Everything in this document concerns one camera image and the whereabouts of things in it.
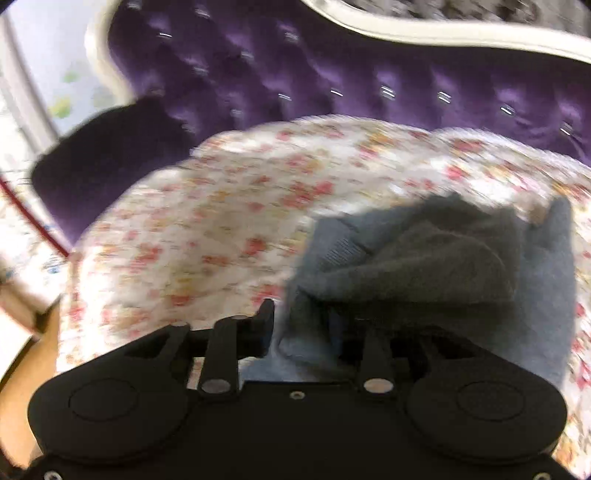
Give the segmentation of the grey knit sweater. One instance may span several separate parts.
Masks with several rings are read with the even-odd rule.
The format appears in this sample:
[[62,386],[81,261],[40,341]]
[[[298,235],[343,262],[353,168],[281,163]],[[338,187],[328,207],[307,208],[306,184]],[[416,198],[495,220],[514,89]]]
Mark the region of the grey knit sweater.
[[318,220],[287,284],[270,353],[248,380],[331,381],[353,373],[363,327],[385,339],[437,325],[553,385],[575,333],[572,210],[539,222],[458,195]]

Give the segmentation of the floral bed sheet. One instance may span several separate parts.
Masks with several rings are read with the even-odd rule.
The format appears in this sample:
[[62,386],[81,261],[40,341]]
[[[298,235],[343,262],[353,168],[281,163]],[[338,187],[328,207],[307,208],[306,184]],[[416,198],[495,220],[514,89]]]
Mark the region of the floral bed sheet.
[[555,457],[590,472],[590,170],[570,155],[473,129],[428,132],[331,115],[215,135],[133,185],[83,234],[61,300],[66,372],[168,324],[211,327],[280,300],[321,216],[456,192],[538,221],[573,208],[576,336],[563,365],[569,418]]

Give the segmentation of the grey damask curtain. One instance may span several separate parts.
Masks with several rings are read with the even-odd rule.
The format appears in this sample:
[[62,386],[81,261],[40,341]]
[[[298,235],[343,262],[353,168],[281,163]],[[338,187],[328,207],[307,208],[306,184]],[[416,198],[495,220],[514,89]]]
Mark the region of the grey damask curtain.
[[590,5],[585,1],[359,0],[346,4],[398,18],[519,23],[590,36]]

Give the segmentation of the purple tufted white-framed headboard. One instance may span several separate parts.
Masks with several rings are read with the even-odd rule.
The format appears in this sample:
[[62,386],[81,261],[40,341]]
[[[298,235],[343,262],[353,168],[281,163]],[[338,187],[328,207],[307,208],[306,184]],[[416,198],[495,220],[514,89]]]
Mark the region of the purple tufted white-framed headboard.
[[31,173],[70,242],[149,172],[266,122],[342,114],[486,129],[590,159],[588,59],[377,39],[301,1],[124,1],[106,44],[131,103],[78,128]]

